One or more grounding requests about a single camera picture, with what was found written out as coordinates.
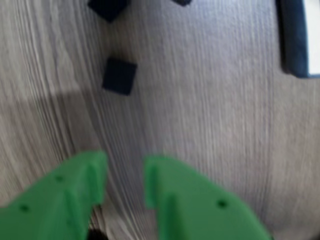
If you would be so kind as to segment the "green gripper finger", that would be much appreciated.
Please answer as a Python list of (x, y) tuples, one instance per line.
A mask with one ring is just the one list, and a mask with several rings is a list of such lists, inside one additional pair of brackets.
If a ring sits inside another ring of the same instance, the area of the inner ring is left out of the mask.
[(160, 240), (272, 239), (248, 205), (183, 161), (146, 157), (144, 192)]
[(64, 160), (0, 210), (2, 240), (85, 240), (104, 202), (108, 160), (86, 151)]

